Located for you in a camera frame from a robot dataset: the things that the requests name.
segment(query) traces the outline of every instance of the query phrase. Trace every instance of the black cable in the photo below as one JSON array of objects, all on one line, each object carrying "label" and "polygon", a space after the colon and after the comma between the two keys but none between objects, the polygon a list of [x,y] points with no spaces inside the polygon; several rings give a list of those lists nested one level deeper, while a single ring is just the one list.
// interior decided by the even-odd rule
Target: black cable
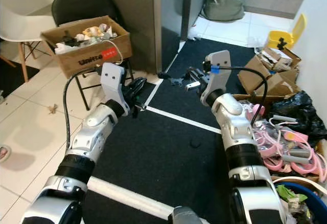
[{"label": "black cable", "polygon": [[87,69],[83,69],[75,74],[73,74],[69,80],[67,81],[65,88],[63,89],[63,96],[62,96],[62,100],[63,100],[63,111],[65,113],[65,118],[66,118],[66,150],[68,150],[69,145],[71,144],[71,126],[69,124],[69,116],[68,116],[68,109],[67,109],[67,89],[69,84],[71,83],[71,81],[77,77],[78,75],[85,73],[85,72],[90,72],[90,71],[95,71],[97,68],[87,68]]},{"label": "black cable", "polygon": [[261,99],[260,104],[259,104],[259,108],[258,108],[258,110],[256,111],[256,113],[254,114],[254,116],[253,116],[253,118],[251,120],[251,126],[253,126],[253,124],[254,124],[254,122],[256,120],[256,117],[258,116],[258,114],[259,114],[259,112],[261,110],[261,107],[263,106],[263,104],[265,102],[265,99],[266,99],[266,96],[267,96],[267,91],[268,91],[267,79],[260,72],[258,72],[256,70],[253,70],[253,69],[250,69],[250,68],[246,68],[246,67],[239,67],[239,66],[231,66],[231,67],[228,67],[228,66],[220,66],[219,69],[222,69],[222,70],[240,70],[240,71],[252,72],[252,73],[257,74],[258,76],[260,76],[262,78],[263,83],[265,85],[265,89],[264,89],[264,94],[262,95],[262,99]]}]

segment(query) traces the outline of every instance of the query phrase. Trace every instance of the blue clip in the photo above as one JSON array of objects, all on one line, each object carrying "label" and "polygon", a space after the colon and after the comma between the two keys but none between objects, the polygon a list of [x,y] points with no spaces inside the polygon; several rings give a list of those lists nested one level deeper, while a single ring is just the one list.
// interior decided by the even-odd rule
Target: blue clip
[{"label": "blue clip", "polygon": [[219,69],[219,66],[218,65],[212,65],[211,66],[211,73],[213,74],[219,74],[220,72],[220,69]]}]

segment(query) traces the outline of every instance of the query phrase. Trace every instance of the tiled floor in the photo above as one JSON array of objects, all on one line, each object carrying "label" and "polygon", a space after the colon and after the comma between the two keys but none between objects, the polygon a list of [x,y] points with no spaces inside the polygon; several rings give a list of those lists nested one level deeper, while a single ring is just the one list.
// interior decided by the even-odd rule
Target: tiled floor
[{"label": "tiled floor", "polygon": [[[291,20],[266,15],[246,13],[241,20],[219,23],[198,18],[194,30],[203,38],[252,47],[255,40],[265,42],[270,30],[289,30]],[[2,42],[2,54],[19,62],[17,45]],[[28,83],[9,95],[0,105],[0,142],[12,148],[10,158],[0,164],[0,222],[19,223],[19,220],[36,194],[52,175],[64,154],[65,122],[62,107],[62,90],[66,82],[59,66],[51,57],[37,53],[38,59],[28,60],[28,65],[41,69]],[[148,81],[158,84],[156,76]],[[81,80],[82,85],[99,82],[97,75]],[[69,87],[68,111],[71,129],[76,131],[85,110],[76,84]],[[87,101],[94,108],[103,98],[100,88],[86,92]],[[49,114],[48,106],[58,105],[55,114]]]}]

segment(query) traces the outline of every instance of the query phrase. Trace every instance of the blue container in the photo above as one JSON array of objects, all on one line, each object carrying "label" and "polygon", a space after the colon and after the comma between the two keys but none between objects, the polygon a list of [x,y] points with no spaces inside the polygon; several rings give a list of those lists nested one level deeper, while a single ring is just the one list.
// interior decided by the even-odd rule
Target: blue container
[{"label": "blue container", "polygon": [[281,182],[277,185],[285,185],[285,187],[291,189],[293,192],[307,196],[308,198],[305,200],[305,202],[308,208],[314,214],[315,220],[317,220],[320,224],[327,222],[327,206],[313,191],[291,182]]}]

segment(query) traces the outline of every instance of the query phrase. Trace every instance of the green garbage bag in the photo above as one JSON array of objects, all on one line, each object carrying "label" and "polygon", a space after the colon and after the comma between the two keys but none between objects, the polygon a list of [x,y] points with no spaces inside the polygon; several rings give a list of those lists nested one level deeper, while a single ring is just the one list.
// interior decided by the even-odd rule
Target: green garbage bag
[{"label": "green garbage bag", "polygon": [[201,15],[209,20],[230,21],[243,18],[244,0],[206,0]]}]

